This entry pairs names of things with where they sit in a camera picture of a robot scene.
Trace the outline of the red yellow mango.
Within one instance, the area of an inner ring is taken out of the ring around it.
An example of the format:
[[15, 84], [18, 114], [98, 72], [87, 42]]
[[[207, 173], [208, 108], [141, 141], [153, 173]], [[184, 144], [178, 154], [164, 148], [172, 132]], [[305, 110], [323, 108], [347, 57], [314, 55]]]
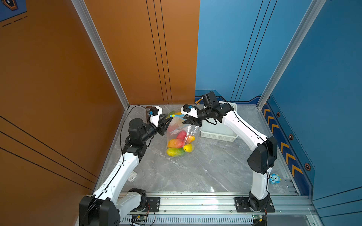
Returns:
[[187, 136], [188, 135], [186, 131], [180, 131], [180, 133], [177, 135], [177, 139], [185, 141], [187, 139]]

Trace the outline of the clear zip-top bag blue zipper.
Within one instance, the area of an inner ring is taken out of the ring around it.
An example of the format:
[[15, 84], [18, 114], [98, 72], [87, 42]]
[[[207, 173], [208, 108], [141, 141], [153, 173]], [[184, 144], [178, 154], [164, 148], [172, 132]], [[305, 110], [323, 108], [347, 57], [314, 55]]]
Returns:
[[167, 116], [168, 118], [171, 118], [171, 122], [166, 131], [166, 155], [173, 158], [193, 152], [200, 133], [200, 127], [184, 124], [185, 119], [180, 112], [171, 111]]

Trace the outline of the red orange long mango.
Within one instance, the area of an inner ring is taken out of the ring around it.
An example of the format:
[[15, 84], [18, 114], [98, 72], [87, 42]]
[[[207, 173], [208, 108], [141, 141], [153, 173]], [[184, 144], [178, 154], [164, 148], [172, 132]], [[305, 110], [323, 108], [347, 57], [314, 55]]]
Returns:
[[184, 146], [185, 146], [185, 140], [178, 138], [169, 140], [167, 144], [168, 148], [183, 148]]

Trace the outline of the green mango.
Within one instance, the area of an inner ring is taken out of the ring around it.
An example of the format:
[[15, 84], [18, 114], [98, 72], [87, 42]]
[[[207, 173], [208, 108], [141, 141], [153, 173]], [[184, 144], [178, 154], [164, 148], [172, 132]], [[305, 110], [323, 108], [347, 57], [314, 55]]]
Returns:
[[185, 154], [185, 151], [183, 148], [168, 148], [166, 150], [166, 153], [170, 157], [179, 157], [183, 156]]

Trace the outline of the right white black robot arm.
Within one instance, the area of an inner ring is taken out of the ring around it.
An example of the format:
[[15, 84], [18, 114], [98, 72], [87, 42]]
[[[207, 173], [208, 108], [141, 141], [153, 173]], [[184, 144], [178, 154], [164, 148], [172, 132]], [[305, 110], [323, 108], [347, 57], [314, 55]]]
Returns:
[[220, 103], [214, 92], [202, 95], [204, 108], [184, 105], [181, 113], [184, 124], [201, 126], [203, 121], [214, 119], [236, 133], [250, 148], [247, 162], [253, 171], [252, 188], [248, 197], [237, 198], [237, 210], [241, 212], [267, 212], [273, 209], [269, 181], [274, 162], [277, 160], [278, 145], [275, 137], [267, 137], [244, 119], [228, 103]]

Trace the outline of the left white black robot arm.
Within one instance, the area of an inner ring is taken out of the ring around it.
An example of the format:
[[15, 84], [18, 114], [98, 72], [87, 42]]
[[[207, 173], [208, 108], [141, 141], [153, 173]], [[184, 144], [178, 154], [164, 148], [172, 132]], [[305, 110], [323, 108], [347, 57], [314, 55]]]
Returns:
[[134, 169], [145, 155], [150, 141], [156, 134], [163, 136], [172, 118], [151, 115], [150, 122], [141, 118], [129, 123], [129, 135], [122, 149], [122, 156], [104, 184], [92, 196], [86, 195], [79, 203], [80, 226], [118, 226], [121, 218], [132, 210], [143, 210], [147, 195], [142, 189], [131, 189], [120, 199], [119, 195]]

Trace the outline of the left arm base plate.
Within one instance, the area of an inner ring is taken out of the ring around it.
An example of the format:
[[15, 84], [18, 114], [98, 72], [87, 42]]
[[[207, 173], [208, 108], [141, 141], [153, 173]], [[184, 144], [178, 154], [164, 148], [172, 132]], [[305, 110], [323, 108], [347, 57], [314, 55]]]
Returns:
[[147, 197], [143, 200], [139, 207], [132, 210], [132, 212], [159, 212], [160, 197]]

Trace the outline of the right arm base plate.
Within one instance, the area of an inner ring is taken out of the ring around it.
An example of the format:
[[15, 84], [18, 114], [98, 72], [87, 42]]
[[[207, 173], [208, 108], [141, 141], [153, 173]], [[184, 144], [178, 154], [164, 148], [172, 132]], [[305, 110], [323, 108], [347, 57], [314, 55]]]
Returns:
[[262, 200], [254, 197], [235, 197], [234, 203], [237, 212], [245, 213], [274, 213], [274, 204], [269, 196]]

